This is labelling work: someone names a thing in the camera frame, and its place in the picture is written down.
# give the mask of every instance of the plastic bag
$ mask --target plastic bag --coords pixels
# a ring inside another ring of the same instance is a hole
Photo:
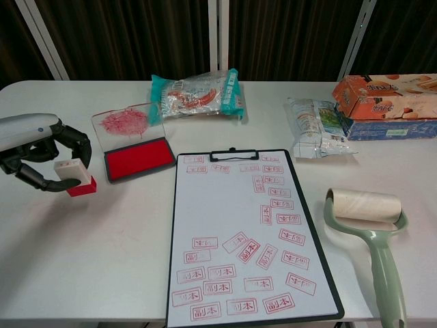
[[[288,98],[288,123],[294,132],[295,157],[316,159],[356,153],[341,128],[332,102]]]
[[[152,75],[151,101],[161,104],[163,118],[195,114],[244,115],[238,71],[216,71],[174,81]]]

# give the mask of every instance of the red ink smudge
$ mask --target red ink smudge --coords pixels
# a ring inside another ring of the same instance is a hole
[[[108,115],[100,124],[112,135],[142,136],[147,128],[147,116],[136,109],[125,109]]]

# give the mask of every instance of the snack box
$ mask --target snack box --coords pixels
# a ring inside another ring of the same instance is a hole
[[[349,75],[333,96],[353,120],[437,118],[437,74]]]
[[[400,140],[437,137],[437,119],[351,120],[336,110],[348,140]]]

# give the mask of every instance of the dark curtain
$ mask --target dark curtain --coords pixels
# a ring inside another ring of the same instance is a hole
[[[378,0],[351,74],[437,72],[437,1]]]
[[[36,0],[73,80],[181,79],[210,70],[206,0]]]
[[[361,3],[230,1],[229,67],[241,80],[336,81]]]
[[[14,0],[0,0],[0,90],[23,80],[53,79]]]

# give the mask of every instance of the black clipboard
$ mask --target black clipboard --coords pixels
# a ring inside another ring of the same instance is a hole
[[[320,259],[320,263],[322,265],[326,281],[328,282],[328,286],[330,289],[330,293],[335,302],[335,306],[337,307],[336,314],[328,314],[321,316],[309,316],[309,317],[295,317],[295,318],[284,318],[284,319],[273,319],[273,320],[258,320],[258,321],[247,321],[247,322],[235,322],[235,323],[214,323],[214,324],[204,324],[204,325],[185,325],[181,327],[251,327],[258,325],[276,325],[276,324],[286,324],[286,323],[303,323],[310,321],[323,321],[323,320],[339,320],[344,317],[344,308],[341,303],[341,299],[339,293],[337,291],[337,287],[335,286],[334,279],[329,269],[328,262],[326,261],[326,256],[324,255],[324,251],[322,248],[322,244],[320,243],[317,230],[314,226],[314,222],[311,218],[311,214],[309,212],[307,203],[305,201],[305,197],[302,192],[302,188],[300,187],[300,183],[298,181],[298,177],[296,171],[294,169],[290,154],[285,149],[273,149],[273,150],[236,150],[235,148],[230,148],[229,150],[224,151],[212,151],[212,152],[194,152],[194,153],[182,153],[178,155],[176,167],[178,167],[178,162],[181,156],[194,156],[194,155],[205,155],[208,156],[211,163],[216,163],[220,161],[258,161],[259,154],[263,152],[284,152],[285,157],[287,159],[287,164],[292,174],[293,182],[296,187],[300,203],[302,205],[305,219],[307,221],[311,237],[313,239],[317,255]],[[173,221],[172,221],[172,231],[171,231],[171,248],[170,248],[170,266],[169,266],[169,283],[168,283],[168,291],[167,291],[167,311],[166,311],[166,324],[168,323],[169,318],[169,305],[170,305],[170,286],[171,286],[171,264],[172,264],[172,255],[173,255],[173,238],[174,238],[174,226],[175,226],[175,204],[176,204],[176,191],[178,187],[178,169],[176,169],[175,175],[175,195],[173,199]]]

